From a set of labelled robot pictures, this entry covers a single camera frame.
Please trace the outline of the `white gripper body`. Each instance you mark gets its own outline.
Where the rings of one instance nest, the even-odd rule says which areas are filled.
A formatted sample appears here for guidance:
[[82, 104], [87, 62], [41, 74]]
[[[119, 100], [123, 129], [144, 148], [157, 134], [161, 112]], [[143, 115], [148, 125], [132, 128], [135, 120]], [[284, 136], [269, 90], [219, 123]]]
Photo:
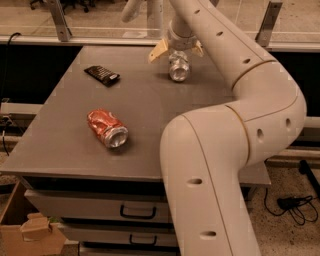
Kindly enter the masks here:
[[175, 15], [169, 22], [167, 40], [168, 46], [177, 51], [191, 49], [197, 42], [189, 25], [179, 15]]

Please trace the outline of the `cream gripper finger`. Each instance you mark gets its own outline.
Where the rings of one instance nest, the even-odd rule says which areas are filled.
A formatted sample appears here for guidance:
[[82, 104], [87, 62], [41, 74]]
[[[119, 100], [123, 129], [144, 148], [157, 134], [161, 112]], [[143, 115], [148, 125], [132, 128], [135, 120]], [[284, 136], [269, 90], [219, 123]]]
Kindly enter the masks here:
[[199, 40], [197, 40], [194, 44], [194, 46], [191, 49], [192, 53], [199, 56], [199, 57], [203, 57], [204, 56], [204, 52], [203, 52], [203, 48], [202, 48], [202, 44], [200, 43]]
[[149, 53], [148, 61], [150, 63], [153, 63], [154, 61], [158, 60], [161, 56], [166, 54], [168, 50], [169, 50], [168, 40], [165, 38], [161, 39]]

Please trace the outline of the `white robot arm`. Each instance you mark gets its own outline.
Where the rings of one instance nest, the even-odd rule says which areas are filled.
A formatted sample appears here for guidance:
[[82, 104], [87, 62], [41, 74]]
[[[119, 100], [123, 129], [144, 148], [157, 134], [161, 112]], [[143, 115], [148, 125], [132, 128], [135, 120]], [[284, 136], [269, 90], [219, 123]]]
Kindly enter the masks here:
[[305, 98], [287, 70], [209, 0], [169, 0], [176, 40], [196, 37], [234, 101], [175, 117], [160, 163], [181, 256], [261, 256], [240, 185], [241, 169], [289, 146]]

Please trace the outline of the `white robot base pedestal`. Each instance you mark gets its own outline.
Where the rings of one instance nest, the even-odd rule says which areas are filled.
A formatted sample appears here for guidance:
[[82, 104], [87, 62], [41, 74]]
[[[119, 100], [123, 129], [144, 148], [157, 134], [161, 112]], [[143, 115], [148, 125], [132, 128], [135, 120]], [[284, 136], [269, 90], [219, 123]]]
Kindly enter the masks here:
[[160, 38], [163, 35], [163, 0], [126, 0], [121, 21], [132, 22], [141, 13], [146, 16], [146, 36]]

